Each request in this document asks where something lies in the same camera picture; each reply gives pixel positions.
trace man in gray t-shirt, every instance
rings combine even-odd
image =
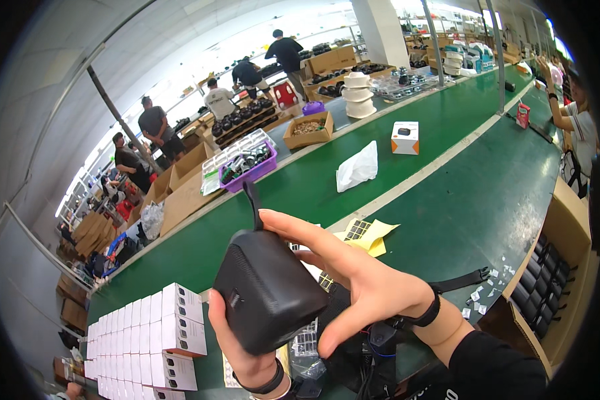
[[[149,96],[142,98],[142,105],[144,113],[138,118],[138,125],[144,137],[157,144],[172,164],[183,158],[184,144],[167,123],[162,107],[153,107]]]

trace stack of white boxes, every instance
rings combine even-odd
[[[203,323],[200,295],[170,284],[89,326],[85,376],[111,400],[184,399],[198,389],[192,357],[207,355]]]

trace purple plastic basket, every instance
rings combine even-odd
[[[302,114],[311,115],[318,114],[324,111],[324,103],[321,101],[309,101],[302,107]]]
[[[224,185],[222,182],[220,182],[221,189],[227,189],[231,193],[236,193],[236,192],[242,190],[242,183],[245,180],[250,180],[251,182],[255,182],[258,178],[262,178],[264,175],[275,170],[278,167],[278,164],[276,162],[276,156],[278,155],[278,152],[276,151],[276,149],[274,149],[269,144],[268,141],[265,141],[264,144],[267,146],[267,148],[269,148],[269,151],[271,152],[271,156],[268,159],[266,159],[264,162],[262,162],[261,164],[258,164],[256,167],[247,171],[247,173],[243,173],[238,178],[233,179],[231,182],[227,183],[226,185]],[[226,166],[231,164],[232,162],[233,162],[233,160],[225,163],[224,165],[222,165],[220,167],[220,169],[218,170],[218,174],[220,175],[220,177],[222,177],[224,170],[226,169]]]

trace orange and white box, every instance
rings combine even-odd
[[[417,122],[394,122],[391,132],[391,152],[394,154],[420,154]]]

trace green workbench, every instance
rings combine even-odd
[[[392,111],[272,173],[257,184],[263,205],[323,227],[333,224],[407,179],[492,116],[498,104],[496,73]],[[515,67],[506,68],[505,73],[518,88],[530,81]],[[507,100],[513,95],[507,92]],[[544,92],[531,88],[523,102],[532,108],[531,121],[542,125],[549,119]],[[419,121],[419,156],[391,153],[389,135],[396,120]],[[378,142],[376,179],[337,193],[338,165],[371,140]],[[425,280],[444,280],[490,266],[499,270],[506,284],[503,265],[517,269],[540,229],[558,164],[556,146],[502,118],[423,182],[368,218],[402,224],[385,238],[388,252],[380,260]],[[232,197],[142,256],[94,294],[89,323],[172,282],[196,292],[208,289],[229,238],[252,223],[246,197]],[[491,288],[483,286],[485,301],[481,303],[488,306],[486,295]],[[445,297],[462,308],[473,290],[465,288]],[[470,321],[476,322],[478,316],[472,309]],[[195,360],[199,391],[187,396],[247,398],[243,390],[224,388],[222,357],[208,322],[206,325],[208,356]],[[415,338],[400,345],[399,379],[431,360],[431,352]],[[352,396],[340,386],[326,388],[323,396],[339,394]]]

